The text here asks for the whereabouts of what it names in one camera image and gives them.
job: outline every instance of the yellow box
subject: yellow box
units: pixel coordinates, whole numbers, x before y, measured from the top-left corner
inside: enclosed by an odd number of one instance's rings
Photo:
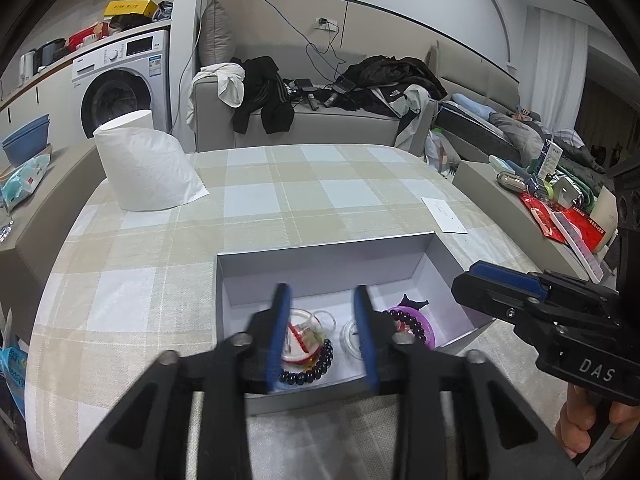
[[[105,16],[117,16],[119,14],[144,14],[152,17],[158,4],[152,0],[113,0],[109,2],[104,11]]]

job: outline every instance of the purple round container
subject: purple round container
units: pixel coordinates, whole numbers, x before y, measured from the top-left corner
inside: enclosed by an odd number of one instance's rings
[[[434,348],[436,348],[436,336],[433,333],[433,328],[431,328],[431,325],[429,324],[429,321],[427,321],[427,318],[425,318],[419,311],[411,308],[410,306],[395,306],[393,308],[390,308],[389,310],[397,310],[399,312],[409,314],[409,316],[414,316],[415,319],[420,321],[420,323],[422,324],[424,334],[427,336],[427,341],[425,341],[424,344],[427,345],[429,350],[433,350]]]

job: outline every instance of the human hand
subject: human hand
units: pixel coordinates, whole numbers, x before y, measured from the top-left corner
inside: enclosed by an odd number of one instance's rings
[[[640,422],[640,406],[626,406],[619,402],[611,405],[609,420],[618,427],[613,438],[626,438]],[[591,445],[588,430],[596,421],[596,409],[587,399],[587,390],[567,384],[566,402],[556,424],[556,438],[570,458],[584,453]]]

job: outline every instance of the mattress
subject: mattress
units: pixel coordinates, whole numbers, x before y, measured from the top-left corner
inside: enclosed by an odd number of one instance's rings
[[[520,161],[520,153],[502,130],[453,101],[441,103],[435,125],[475,146],[487,156]]]

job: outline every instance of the checkered tablecloth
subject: checkered tablecloth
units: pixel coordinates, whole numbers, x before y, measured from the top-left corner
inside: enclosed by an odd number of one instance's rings
[[[468,235],[440,234],[462,267],[483,259],[535,269],[450,182],[394,148],[273,146],[190,157],[210,195],[170,210],[126,212],[104,181],[60,251],[28,359],[28,437],[43,480],[60,476],[163,349],[186,355],[212,348],[212,284],[220,251],[440,232],[421,201],[427,197],[447,200],[468,229]],[[496,322],[473,345],[497,362],[548,424],[553,422],[562,384],[535,370],[535,352],[514,338],[510,327]],[[252,454],[262,450],[263,456],[254,460],[260,463],[254,463],[255,477],[388,478],[391,452],[385,442],[392,442],[395,431],[388,402],[371,399],[320,414],[257,417],[250,423]],[[337,446],[341,438],[346,444]],[[281,450],[312,448],[315,462],[295,466],[302,461],[289,451],[274,452],[276,441],[285,446]],[[336,469],[340,463],[349,466]]]

